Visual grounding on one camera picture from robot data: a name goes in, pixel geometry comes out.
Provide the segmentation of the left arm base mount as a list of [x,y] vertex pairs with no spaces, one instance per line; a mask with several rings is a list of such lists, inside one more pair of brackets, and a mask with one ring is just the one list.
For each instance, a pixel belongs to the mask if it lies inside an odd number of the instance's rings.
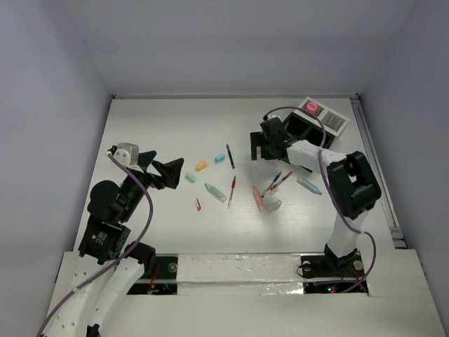
[[152,272],[146,272],[128,291],[128,295],[176,295],[177,256],[157,256]]

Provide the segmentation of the blue highlighter marker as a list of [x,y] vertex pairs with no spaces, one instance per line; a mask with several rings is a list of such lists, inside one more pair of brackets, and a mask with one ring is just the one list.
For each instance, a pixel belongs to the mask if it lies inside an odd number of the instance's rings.
[[306,188],[307,190],[309,190],[313,194],[322,195],[320,188],[315,184],[311,183],[310,181],[308,181],[307,179],[298,178],[297,183]]

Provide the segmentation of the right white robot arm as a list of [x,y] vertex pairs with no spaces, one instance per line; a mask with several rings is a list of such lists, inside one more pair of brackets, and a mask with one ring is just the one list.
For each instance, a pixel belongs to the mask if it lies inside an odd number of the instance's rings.
[[330,275],[341,274],[356,255],[366,215],[382,196],[368,159],[359,151],[345,154],[329,150],[323,122],[304,126],[294,112],[285,121],[265,115],[260,127],[260,131],[250,133],[252,160],[279,160],[321,174],[336,217],[319,266]]

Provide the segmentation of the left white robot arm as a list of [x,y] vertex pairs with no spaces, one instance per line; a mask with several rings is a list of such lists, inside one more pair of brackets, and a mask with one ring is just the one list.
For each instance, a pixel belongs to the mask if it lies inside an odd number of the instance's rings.
[[38,336],[101,336],[134,283],[157,271],[155,248],[142,243],[154,213],[132,242],[126,227],[140,201],[152,199],[150,188],[174,190],[180,182],[184,160],[163,164],[155,156],[156,151],[141,152],[130,143],[107,151],[126,177],[121,184],[102,180],[93,186],[71,290],[50,311]]

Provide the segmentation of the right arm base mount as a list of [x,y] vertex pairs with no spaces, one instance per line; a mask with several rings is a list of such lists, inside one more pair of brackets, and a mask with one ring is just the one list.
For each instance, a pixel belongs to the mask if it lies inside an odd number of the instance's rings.
[[365,275],[360,253],[343,266],[333,267],[323,254],[301,256],[296,273],[303,278],[306,294],[343,293],[357,284]]

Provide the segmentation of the green highlighter marker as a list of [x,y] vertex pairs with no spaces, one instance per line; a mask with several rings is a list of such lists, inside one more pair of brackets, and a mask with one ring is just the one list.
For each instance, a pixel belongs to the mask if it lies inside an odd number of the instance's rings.
[[218,201],[220,201],[221,203],[225,203],[227,201],[227,196],[222,193],[220,190],[218,190],[215,186],[209,184],[209,183],[205,183],[205,188],[206,190],[214,196],[214,198],[216,198]]

